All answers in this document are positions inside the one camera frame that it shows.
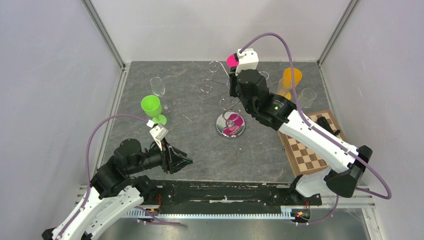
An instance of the wire stand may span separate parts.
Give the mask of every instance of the wire stand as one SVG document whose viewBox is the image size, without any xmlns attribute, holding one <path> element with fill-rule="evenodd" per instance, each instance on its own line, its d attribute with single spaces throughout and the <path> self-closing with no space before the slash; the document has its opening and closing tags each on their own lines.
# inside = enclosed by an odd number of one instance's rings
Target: wire stand
<svg viewBox="0 0 424 240">
<path fill-rule="evenodd" d="M 211 82 L 223 84 L 226 85 L 228 89 L 230 88 L 230 76 L 220 61 L 209 62 L 207 69 L 211 73 L 216 73 L 218 71 L 217 65 L 222 67 L 228 80 L 226 82 L 221 82 L 212 79 L 204 79 L 199 82 L 199 89 L 202 93 L 209 94 L 212 92 L 214 88 Z M 263 75 L 266 80 L 270 77 L 266 71 L 260 71 L 259 73 Z M 224 110 L 224 112 L 216 119 L 215 129 L 219 136 L 222 138 L 236 139 L 245 132 L 246 125 L 244 118 L 240 115 L 242 110 L 237 106 L 237 104 L 240 103 L 240 100 L 238 99 L 236 102 L 234 100 L 226 102 L 226 97 L 229 97 L 228 95 L 230 93 L 228 89 L 224 91 L 219 100 L 219 105 Z"/>
</svg>

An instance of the clear wine glass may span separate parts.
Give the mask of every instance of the clear wine glass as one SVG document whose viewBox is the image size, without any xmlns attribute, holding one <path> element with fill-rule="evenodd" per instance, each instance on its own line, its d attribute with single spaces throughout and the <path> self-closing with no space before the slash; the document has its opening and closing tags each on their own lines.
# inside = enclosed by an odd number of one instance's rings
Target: clear wine glass
<svg viewBox="0 0 424 240">
<path fill-rule="evenodd" d="M 155 76 L 154 78 L 150 79 L 150 86 L 153 94 L 160 98 L 160 104 L 162 105 L 163 112 L 171 112 L 171 105 L 163 98 L 165 94 L 165 85 L 162 82 L 162 79 L 158 76 Z"/>
</svg>

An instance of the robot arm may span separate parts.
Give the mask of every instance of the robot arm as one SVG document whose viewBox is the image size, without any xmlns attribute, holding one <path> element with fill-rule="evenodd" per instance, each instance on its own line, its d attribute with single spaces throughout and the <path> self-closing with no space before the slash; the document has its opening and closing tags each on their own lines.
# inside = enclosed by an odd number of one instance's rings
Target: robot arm
<svg viewBox="0 0 424 240">
<path fill-rule="evenodd" d="M 271 93 L 265 78 L 256 70 L 258 55 L 253 48 L 234 54 L 237 66 L 231 67 L 230 96 L 237 97 L 245 111 L 251 114 L 261 124 L 276 131 L 289 135 L 320 155 L 330 167 L 311 175 L 296 179 L 296 190 L 304 197 L 310 197 L 325 189 L 330 189 L 337 195 L 350 198 L 357 186 L 365 166 L 348 154 L 357 154 L 368 162 L 372 150 L 367 146 L 357 148 L 335 137 L 318 124 L 312 126 L 323 132 L 328 138 L 342 144 L 345 152 L 330 142 L 326 137 L 308 126 L 298 111 L 296 105 L 283 96 Z"/>
<path fill-rule="evenodd" d="M 136 139 L 126 139 L 113 152 L 91 179 L 90 194 L 56 228 L 42 234 L 44 240 L 96 240 L 121 216 L 142 203 L 150 204 L 156 197 L 157 186 L 146 176 L 131 174 L 155 167 L 176 173 L 193 161 L 187 154 L 172 147 L 166 140 L 168 130 L 159 124 L 150 130 L 154 139 L 149 150 L 142 150 Z"/>
</svg>

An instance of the chessboard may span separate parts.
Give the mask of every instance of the chessboard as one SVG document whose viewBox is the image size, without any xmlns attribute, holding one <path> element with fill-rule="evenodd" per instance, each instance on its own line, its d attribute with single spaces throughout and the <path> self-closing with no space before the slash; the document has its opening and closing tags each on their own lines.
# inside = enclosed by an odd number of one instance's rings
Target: chessboard
<svg viewBox="0 0 424 240">
<path fill-rule="evenodd" d="M 340 130 L 340 126 L 337 123 L 336 118 L 329 109 L 309 113 L 307 115 L 309 119 L 314 122 L 316 122 L 320 117 L 325 117 L 334 132 L 336 130 Z M 296 139 L 281 132 L 278 132 L 278 135 L 281 139 L 282 145 L 285 148 L 288 162 L 290 163 L 291 169 L 293 170 L 295 176 L 300 174 L 313 174 L 328 167 L 326 161 L 322 157 L 315 154 L 311 149 L 307 148 Z M 346 139 L 343 135 L 343 132 L 340 132 L 337 137 L 339 139 Z"/>
</svg>

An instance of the gray mat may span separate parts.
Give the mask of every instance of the gray mat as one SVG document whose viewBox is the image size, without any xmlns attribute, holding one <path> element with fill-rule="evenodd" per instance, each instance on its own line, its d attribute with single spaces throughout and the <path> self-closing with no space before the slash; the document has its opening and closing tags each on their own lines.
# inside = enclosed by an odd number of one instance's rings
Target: gray mat
<svg viewBox="0 0 424 240">
<path fill-rule="evenodd" d="M 222 69 L 211 73 L 208 63 L 203 61 L 147 61 L 132 62 L 120 100 L 119 114 L 134 114 L 147 117 L 140 102 L 152 94 L 149 80 L 161 77 L 165 83 L 165 100 L 172 103 L 172 111 L 164 114 L 169 130 L 166 139 L 176 148 L 186 152 L 194 160 L 173 175 L 160 168 L 144 171 L 151 179 L 163 180 L 211 180 L 211 181 L 254 181 L 291 182 L 294 175 L 283 150 L 278 134 L 261 125 L 242 111 L 246 131 L 237 139 L 223 139 L 216 133 L 215 122 L 223 110 L 219 105 L 220 95 L 227 89 L 224 84 L 213 83 L 211 93 L 202 93 L 199 82 L 213 79 L 228 80 Z M 303 78 L 297 87 L 312 88 L 317 97 L 312 106 L 305 110 L 315 112 L 329 108 L 320 72 L 316 63 L 297 62 Z M 269 73 L 268 87 L 276 92 L 279 79 L 287 62 L 260 62 L 257 69 Z M 153 141 L 145 123 L 131 118 L 117 118 L 113 124 L 105 151 L 105 161 L 113 154 L 120 142 L 135 138 L 143 148 Z"/>
</svg>

